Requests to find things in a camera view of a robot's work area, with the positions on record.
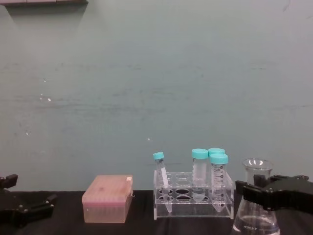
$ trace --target black clamp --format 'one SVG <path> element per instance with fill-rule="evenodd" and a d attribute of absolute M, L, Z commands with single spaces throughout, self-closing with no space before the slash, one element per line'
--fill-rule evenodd
<path fill-rule="evenodd" d="M 5 188 L 16 185 L 18 175 L 0 178 L 0 224 L 11 223 L 16 227 L 24 227 L 27 223 L 52 216 L 56 195 L 51 195 L 36 204 L 27 204 Z"/>
<path fill-rule="evenodd" d="M 313 214 L 313 183 L 308 179 L 304 175 L 274 175 L 266 180 L 263 175 L 254 175 L 255 185 L 236 181 L 236 191 L 267 211 L 292 209 Z"/>

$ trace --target glass flask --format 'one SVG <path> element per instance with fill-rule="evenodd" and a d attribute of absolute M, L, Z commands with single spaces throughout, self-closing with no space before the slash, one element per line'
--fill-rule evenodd
<path fill-rule="evenodd" d="M 262 186 L 272 171 L 272 163 L 262 159 L 246 159 L 243 165 L 246 182 L 251 185 Z M 231 235 L 280 235 L 275 212 L 266 211 L 261 205 L 242 198 Z"/>

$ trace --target test tube rack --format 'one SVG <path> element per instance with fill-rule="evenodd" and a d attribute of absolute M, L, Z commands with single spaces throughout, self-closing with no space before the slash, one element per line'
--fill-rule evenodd
<path fill-rule="evenodd" d="M 154 220 L 161 217 L 224 217 L 234 219 L 234 187 L 233 181 L 226 174 L 225 181 L 225 203 L 224 209 L 218 212 L 211 201 L 211 184 L 204 185 L 205 198 L 196 202 L 192 198 L 192 173 L 191 172 L 169 172 L 167 173 L 169 183 L 169 202 L 164 202 L 162 195 L 162 180 L 154 172 Z M 166 209 L 166 203 L 172 204 L 172 212 Z"/>

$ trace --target black table surface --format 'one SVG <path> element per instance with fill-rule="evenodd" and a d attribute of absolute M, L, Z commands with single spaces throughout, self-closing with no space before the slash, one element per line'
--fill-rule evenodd
<path fill-rule="evenodd" d="M 0 225 L 0 235 L 229 235 L 229 218 L 159 218 L 154 221 L 153 191 L 134 191 L 125 224 L 86 224 L 82 191 L 17 192 L 28 203 L 58 195 L 53 216 L 28 224 L 22 229 Z M 241 197 L 235 195 L 235 212 Z M 281 235 L 313 235 L 313 215 L 281 210 L 276 212 Z"/>

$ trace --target turquoise cap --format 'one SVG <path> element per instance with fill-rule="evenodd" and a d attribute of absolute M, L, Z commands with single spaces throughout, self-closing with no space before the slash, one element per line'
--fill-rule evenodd
<path fill-rule="evenodd" d="M 215 153 L 210 156 L 210 160 L 213 164 L 227 164 L 228 156 L 224 153 Z"/>
<path fill-rule="evenodd" d="M 209 149 L 209 156 L 215 153 L 225 153 L 225 149 L 222 149 L 222 148 L 210 148 Z"/>
<path fill-rule="evenodd" d="M 208 159 L 209 152 L 206 149 L 195 148 L 191 151 L 191 157 L 195 159 Z"/>
<path fill-rule="evenodd" d="M 162 158 L 164 158 L 164 153 L 163 152 L 154 153 L 153 158 L 154 158 L 154 160 L 162 159 Z"/>

